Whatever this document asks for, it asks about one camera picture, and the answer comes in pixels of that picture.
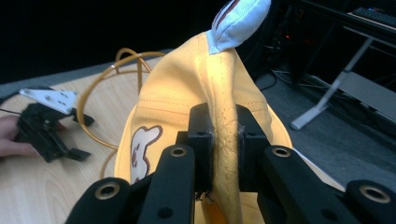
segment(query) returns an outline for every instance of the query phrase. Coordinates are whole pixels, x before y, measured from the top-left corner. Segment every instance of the yellow plush toy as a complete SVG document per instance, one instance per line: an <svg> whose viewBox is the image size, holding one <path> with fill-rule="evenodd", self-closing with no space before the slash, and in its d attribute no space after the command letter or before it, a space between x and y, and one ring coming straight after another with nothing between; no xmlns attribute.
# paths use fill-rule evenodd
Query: yellow plush toy
<svg viewBox="0 0 396 224"><path fill-rule="evenodd" d="M211 200L202 201L205 220L243 222L235 104L250 110L272 145L291 147L285 127L234 49L257 29L268 7L268 1L232 1L217 16L212 30L194 36L158 62L125 125L115 177L133 184L154 172L162 150L175 143L179 131L187 131L190 109L207 103L215 145ZM243 27L237 26L241 21ZM233 37L235 29L244 36Z"/></svg>

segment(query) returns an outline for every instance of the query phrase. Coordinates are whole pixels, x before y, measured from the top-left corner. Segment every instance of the black metal frame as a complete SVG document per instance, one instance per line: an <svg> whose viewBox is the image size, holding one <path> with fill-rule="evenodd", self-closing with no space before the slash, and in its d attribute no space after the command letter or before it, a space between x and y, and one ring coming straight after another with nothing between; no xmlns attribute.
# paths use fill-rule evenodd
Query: black metal frame
<svg viewBox="0 0 396 224"><path fill-rule="evenodd" d="M286 2L291 6L304 8L321 17L327 18L338 24L345 25L352 29L363 32L367 35L375 36L392 44L396 44L396 31L384 25L372 21L349 15L345 12L316 4L308 0L277 0Z"/></svg>
<svg viewBox="0 0 396 224"><path fill-rule="evenodd" d="M372 181L346 192L324 184L292 149L270 146L248 109L237 106L239 187L258 192L265 223L392 223L396 194ZM152 175L130 186L109 177L91 185L66 223L193 223L193 203L211 191L213 133L207 105L163 151Z"/></svg>

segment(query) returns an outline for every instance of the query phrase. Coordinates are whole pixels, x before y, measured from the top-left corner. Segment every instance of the finger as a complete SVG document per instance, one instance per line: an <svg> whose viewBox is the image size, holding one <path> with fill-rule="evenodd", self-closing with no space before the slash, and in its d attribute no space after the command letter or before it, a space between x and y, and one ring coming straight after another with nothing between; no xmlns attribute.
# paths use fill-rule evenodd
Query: finger
<svg viewBox="0 0 396 224"><path fill-rule="evenodd" d="M13 139L18 133L18 116L4 116L0 118L0 137L4 137L7 139Z"/></svg>
<svg viewBox="0 0 396 224"><path fill-rule="evenodd" d="M35 148L29 143L16 143L7 141L5 139L0 140L0 157L21 155L21 156L32 156L37 157L40 154Z"/></svg>
<svg viewBox="0 0 396 224"><path fill-rule="evenodd" d="M58 122L58 123L56 124L56 131L58 131L58 132L64 132L64 131L67 131L67 128L66 128L66 126L62 125L61 122Z"/></svg>

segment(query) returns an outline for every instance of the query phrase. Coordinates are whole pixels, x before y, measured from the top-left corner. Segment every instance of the human hand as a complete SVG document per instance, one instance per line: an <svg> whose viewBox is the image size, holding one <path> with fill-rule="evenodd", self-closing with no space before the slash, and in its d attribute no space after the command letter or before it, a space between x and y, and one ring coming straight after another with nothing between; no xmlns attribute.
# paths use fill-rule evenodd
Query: human hand
<svg viewBox="0 0 396 224"><path fill-rule="evenodd" d="M40 154L29 143L14 142L19 130L18 116L4 116L0 118L0 157L11 155L39 156Z"/></svg>

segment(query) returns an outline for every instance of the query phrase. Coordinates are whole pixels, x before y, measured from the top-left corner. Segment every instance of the white bracket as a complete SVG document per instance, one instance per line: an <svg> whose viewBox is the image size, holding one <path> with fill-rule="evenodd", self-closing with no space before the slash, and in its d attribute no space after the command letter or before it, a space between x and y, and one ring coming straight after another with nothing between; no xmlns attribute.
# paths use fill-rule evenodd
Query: white bracket
<svg viewBox="0 0 396 224"><path fill-rule="evenodd" d="M72 112L77 98L75 91L21 89L20 95L26 96L66 115Z"/></svg>

